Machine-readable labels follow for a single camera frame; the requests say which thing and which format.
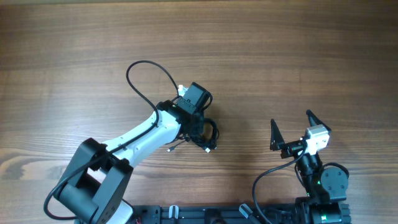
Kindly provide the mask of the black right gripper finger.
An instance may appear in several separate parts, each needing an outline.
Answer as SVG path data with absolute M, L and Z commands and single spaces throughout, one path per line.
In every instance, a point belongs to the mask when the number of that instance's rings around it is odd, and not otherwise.
M 285 145 L 285 141 L 280 133 L 277 123 L 274 119 L 271 119 L 271 140 L 270 140 L 270 150 L 279 151 Z
M 331 128 L 328 127 L 323 121 L 318 119 L 311 110 L 306 110 L 306 115 L 308 117 L 308 122 L 311 127 L 317 126 L 317 125 L 323 125 L 327 131 L 331 131 Z

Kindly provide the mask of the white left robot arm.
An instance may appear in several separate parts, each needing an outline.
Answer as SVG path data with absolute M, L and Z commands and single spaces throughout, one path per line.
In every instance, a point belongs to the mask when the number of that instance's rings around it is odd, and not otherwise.
M 75 223 L 129 223 L 134 209 L 123 196 L 139 163 L 167 144 L 171 151 L 189 141 L 206 152 L 216 149 L 218 128 L 204 116 L 212 101 L 199 84 L 180 85 L 174 99 L 152 105 L 151 116 L 127 133 L 102 143 L 83 141 L 45 199 L 45 214 L 59 220 L 49 211 L 55 198 Z

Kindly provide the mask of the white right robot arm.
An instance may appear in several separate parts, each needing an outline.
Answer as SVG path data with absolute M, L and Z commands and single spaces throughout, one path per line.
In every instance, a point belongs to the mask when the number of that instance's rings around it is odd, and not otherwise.
M 319 151 L 328 146 L 331 128 L 306 111 L 310 127 L 297 141 L 285 142 L 274 119 L 271 120 L 270 150 L 280 151 L 281 158 L 293 157 L 295 173 L 307 196 L 290 205 L 292 223 L 351 223 L 349 205 L 345 204 L 349 171 L 329 162 L 324 164 Z

